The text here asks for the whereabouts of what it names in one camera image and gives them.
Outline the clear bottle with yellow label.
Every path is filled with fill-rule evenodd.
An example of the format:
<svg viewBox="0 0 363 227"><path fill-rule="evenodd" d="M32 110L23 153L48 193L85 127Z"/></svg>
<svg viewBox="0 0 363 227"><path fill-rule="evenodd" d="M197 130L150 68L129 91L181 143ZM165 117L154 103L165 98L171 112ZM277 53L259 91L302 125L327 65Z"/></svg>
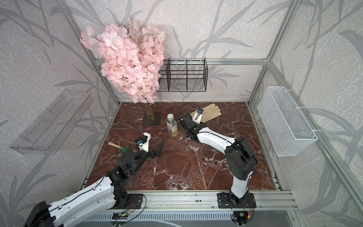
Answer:
<svg viewBox="0 0 363 227"><path fill-rule="evenodd" d="M177 123L174 117L167 117L166 125L171 137L175 137L176 135L178 135Z"/></svg>

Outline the white bottle cap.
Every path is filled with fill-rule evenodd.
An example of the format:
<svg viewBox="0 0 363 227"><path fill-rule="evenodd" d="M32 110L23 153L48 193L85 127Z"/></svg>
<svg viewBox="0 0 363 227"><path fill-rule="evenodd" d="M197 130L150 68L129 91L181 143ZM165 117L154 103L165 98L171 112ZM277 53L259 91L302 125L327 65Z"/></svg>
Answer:
<svg viewBox="0 0 363 227"><path fill-rule="evenodd" d="M173 121L173 120L174 120L174 115L173 115L172 113L169 113L169 114L167 115L167 120L168 120L168 121Z"/></svg>

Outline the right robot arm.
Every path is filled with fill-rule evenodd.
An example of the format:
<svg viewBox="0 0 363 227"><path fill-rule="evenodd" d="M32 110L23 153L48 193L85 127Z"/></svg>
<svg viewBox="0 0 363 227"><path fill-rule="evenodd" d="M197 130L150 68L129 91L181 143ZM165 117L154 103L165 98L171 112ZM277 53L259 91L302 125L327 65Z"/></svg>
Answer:
<svg viewBox="0 0 363 227"><path fill-rule="evenodd" d="M248 192L248 183L258 164L254 150L245 138L231 138L217 133L203 123L193 121L190 114L179 118L185 130L186 137L207 144L225 155L233 184L230 195L233 199L241 200Z"/></svg>

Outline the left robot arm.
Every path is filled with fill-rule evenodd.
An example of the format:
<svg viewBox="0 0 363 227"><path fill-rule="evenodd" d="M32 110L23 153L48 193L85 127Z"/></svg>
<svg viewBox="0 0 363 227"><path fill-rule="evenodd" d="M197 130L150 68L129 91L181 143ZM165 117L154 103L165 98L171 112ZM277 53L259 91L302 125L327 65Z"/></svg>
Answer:
<svg viewBox="0 0 363 227"><path fill-rule="evenodd" d="M26 227L74 227L100 211L122 208L132 202L125 186L131 182L148 158L162 155L164 142L156 150L144 149L148 141L143 136L136 140L137 152L124 148L117 159L117 166L92 185L59 201L47 204L42 201L34 206Z"/></svg>

